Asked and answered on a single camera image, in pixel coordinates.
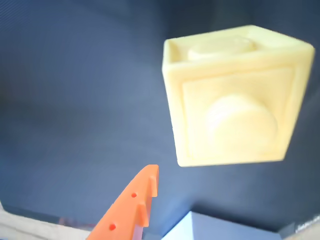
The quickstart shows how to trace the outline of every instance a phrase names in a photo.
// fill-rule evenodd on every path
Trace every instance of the cream 3d printed block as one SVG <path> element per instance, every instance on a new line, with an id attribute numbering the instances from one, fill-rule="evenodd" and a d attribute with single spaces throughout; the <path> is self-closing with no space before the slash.
<path id="1" fill-rule="evenodd" d="M 166 40 L 178 164 L 283 160 L 313 57 L 309 43 L 254 25 Z"/>

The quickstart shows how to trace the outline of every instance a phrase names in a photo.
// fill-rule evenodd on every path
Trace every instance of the orange plastic part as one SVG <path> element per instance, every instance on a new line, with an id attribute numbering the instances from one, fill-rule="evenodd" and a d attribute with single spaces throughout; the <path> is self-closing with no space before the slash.
<path id="1" fill-rule="evenodd" d="M 101 218 L 87 240 L 141 240 L 158 195 L 159 166 L 144 167 Z"/>

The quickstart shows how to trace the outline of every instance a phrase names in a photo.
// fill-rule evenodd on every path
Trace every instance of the orange serrated piece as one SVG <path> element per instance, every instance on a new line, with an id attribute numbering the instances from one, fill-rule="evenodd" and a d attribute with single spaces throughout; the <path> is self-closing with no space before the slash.
<path id="1" fill-rule="evenodd" d="M 158 195 L 159 166 L 144 167 L 101 218 L 87 240 L 141 240 Z"/>

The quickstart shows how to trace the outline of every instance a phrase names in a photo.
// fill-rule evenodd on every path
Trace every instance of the dark blue backdrop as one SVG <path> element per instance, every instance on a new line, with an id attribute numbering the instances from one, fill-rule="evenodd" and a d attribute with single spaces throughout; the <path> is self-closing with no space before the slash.
<path id="1" fill-rule="evenodd" d="M 160 167 L 146 231 L 190 209 L 267 230 L 320 212 L 319 58 L 282 162 L 181 168 L 166 38 L 246 24 L 320 44 L 316 0 L 0 0 L 0 200 L 96 223 Z"/>

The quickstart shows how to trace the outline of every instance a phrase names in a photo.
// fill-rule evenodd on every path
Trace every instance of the table surface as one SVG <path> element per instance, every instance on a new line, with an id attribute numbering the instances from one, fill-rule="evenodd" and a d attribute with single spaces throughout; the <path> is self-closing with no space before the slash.
<path id="1" fill-rule="evenodd" d="M 277 231 L 320 212 L 320 82 L 311 80 L 281 162 L 181 168 L 161 63 L 166 38 L 255 24 L 320 44 L 312 0 L 0 2 L 0 199 L 99 221 L 158 164 L 147 232 L 189 210 Z"/>

